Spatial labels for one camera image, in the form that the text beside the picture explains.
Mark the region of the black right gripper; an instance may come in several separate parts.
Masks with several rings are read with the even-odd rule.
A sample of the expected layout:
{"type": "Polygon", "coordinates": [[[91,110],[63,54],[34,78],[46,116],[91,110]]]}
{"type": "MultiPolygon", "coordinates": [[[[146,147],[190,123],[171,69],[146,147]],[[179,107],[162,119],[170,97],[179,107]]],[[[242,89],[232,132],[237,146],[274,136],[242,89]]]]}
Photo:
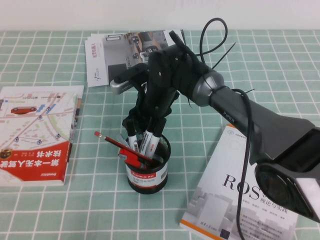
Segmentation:
{"type": "Polygon", "coordinates": [[[178,91],[191,98],[199,79],[208,73],[208,66],[192,58],[176,46],[152,53],[148,58],[149,80],[138,90],[135,107],[122,121],[132,120],[136,131],[145,131],[150,117],[159,119],[169,115],[171,105],[179,97],[178,91]]]}

